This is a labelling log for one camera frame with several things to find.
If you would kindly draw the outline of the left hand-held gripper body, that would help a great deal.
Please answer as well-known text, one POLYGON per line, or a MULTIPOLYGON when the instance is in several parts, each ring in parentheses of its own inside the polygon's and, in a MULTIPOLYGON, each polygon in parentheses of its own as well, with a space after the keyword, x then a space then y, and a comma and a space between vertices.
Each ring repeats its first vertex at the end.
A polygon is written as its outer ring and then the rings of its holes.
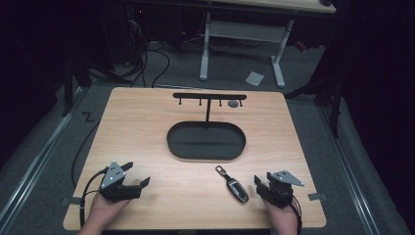
POLYGON ((140 185, 125 186, 125 176, 126 171, 121 169, 121 165, 112 162, 100 184, 100 194, 111 202, 138 199, 142 190, 140 185))

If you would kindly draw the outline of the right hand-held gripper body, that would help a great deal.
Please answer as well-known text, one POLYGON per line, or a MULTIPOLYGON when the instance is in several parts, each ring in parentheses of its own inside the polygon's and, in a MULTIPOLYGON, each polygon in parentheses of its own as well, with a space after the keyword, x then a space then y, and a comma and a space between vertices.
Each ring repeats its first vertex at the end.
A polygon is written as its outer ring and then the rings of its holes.
POLYGON ((256 193, 278 208, 289 206, 294 198, 292 186, 303 187, 304 183, 287 170, 270 173, 272 173, 274 180, 268 181, 267 185, 262 182, 261 187, 256 187, 256 193))

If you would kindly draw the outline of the black car key fob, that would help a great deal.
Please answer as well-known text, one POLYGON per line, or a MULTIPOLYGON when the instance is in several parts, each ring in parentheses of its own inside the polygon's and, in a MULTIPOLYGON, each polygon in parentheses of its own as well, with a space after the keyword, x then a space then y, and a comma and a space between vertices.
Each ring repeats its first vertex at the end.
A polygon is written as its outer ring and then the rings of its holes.
POLYGON ((249 200, 249 195, 246 192, 242 184, 235 178, 229 176, 226 170, 221 166, 217 165, 215 167, 216 172, 221 175, 225 180, 228 189, 234 195, 234 197, 242 204, 245 204, 249 200))

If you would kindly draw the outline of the black key rack with tray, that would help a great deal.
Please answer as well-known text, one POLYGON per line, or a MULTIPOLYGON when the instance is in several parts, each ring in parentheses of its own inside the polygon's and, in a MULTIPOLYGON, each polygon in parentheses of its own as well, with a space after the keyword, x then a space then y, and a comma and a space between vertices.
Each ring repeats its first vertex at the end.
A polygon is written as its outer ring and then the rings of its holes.
POLYGON ((213 100, 222 106, 223 101, 237 103, 247 99, 245 94, 207 94, 175 92, 172 96, 182 104, 183 99, 207 101, 206 118, 203 121, 180 121, 166 134, 169 151, 183 160, 231 161, 238 158, 246 146, 246 135, 236 124, 226 121, 211 121, 210 108, 213 100))

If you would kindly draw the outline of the person's right hand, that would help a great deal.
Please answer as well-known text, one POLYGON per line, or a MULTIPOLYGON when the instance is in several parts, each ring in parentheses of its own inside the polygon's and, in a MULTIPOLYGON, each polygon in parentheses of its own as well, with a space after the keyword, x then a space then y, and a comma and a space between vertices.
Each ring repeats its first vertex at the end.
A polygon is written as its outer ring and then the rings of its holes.
POLYGON ((298 235, 298 207, 295 204, 280 209, 263 200, 269 214, 269 219, 277 235, 298 235))

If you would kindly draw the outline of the person's left hand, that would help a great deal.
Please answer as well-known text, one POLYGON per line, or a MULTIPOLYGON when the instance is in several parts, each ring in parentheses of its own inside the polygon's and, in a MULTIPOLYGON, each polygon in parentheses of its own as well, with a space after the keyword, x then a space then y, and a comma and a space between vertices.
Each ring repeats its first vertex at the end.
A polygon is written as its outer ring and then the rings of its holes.
POLYGON ((92 224, 101 229, 111 224, 118 214, 130 203, 130 200, 111 202, 106 200, 100 193, 93 199, 91 209, 85 224, 92 224))

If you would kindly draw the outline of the black metal stand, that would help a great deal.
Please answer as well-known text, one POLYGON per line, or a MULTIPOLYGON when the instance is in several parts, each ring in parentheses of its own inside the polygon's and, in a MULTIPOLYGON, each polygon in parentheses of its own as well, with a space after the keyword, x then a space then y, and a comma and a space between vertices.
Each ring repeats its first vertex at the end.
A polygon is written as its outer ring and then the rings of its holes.
POLYGON ((315 94, 314 104, 316 106, 331 106, 329 126, 335 138, 339 137, 338 125, 340 116, 340 105, 342 98, 343 80, 341 78, 326 78, 301 87, 295 91, 285 94, 286 99, 293 99, 301 94, 315 94))
POLYGON ((73 81, 76 80, 81 88, 89 88, 92 81, 89 71, 83 61, 75 56, 69 57, 65 63, 64 98, 65 107, 63 117, 66 117, 73 107, 73 81))

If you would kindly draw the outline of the white paper sheet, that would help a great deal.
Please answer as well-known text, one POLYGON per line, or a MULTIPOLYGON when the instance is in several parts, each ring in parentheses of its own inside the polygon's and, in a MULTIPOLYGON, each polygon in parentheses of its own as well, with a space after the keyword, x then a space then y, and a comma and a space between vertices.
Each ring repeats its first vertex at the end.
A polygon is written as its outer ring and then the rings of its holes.
POLYGON ((264 79, 264 76, 262 74, 252 71, 246 78, 246 83, 253 85, 253 86, 259 86, 261 82, 263 81, 263 79, 264 79))

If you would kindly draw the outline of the desk with white legs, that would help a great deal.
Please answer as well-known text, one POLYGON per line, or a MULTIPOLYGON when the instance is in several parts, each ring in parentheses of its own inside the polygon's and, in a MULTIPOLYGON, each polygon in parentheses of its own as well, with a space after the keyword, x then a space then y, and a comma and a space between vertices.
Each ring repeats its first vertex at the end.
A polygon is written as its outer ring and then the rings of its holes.
MULTIPOLYGON (((207 0, 207 5, 220 3, 222 6, 247 7, 249 10, 277 10, 288 14, 316 14, 317 16, 332 16, 336 7, 331 0, 207 0)), ((276 84, 279 88, 285 87, 285 80, 281 71, 280 61, 292 31, 295 20, 288 17, 281 25, 265 25, 259 23, 237 23, 234 20, 212 20, 210 13, 206 13, 204 50, 201 60, 200 80, 208 79, 209 40, 212 37, 243 39, 250 41, 277 43, 276 54, 270 57, 276 84)))

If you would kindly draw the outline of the metal floor rail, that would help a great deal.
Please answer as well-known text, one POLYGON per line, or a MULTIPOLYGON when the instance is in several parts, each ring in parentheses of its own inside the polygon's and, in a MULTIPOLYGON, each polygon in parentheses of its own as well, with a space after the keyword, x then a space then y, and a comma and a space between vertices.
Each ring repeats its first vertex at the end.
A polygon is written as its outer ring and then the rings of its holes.
POLYGON ((0 169, 0 235, 62 233, 72 197, 74 166, 82 150, 88 125, 81 106, 88 90, 77 88, 74 105, 63 117, 57 104, 25 137, 17 151, 0 169))
POLYGON ((335 148, 340 169, 344 177, 344 182, 351 196, 354 207, 358 213, 359 219, 364 227, 366 235, 381 235, 379 227, 367 204, 367 200, 346 158, 346 152, 341 144, 341 141, 333 134, 333 131, 331 130, 328 112, 325 108, 317 108, 317 112, 322 118, 325 129, 328 132, 330 140, 335 148))

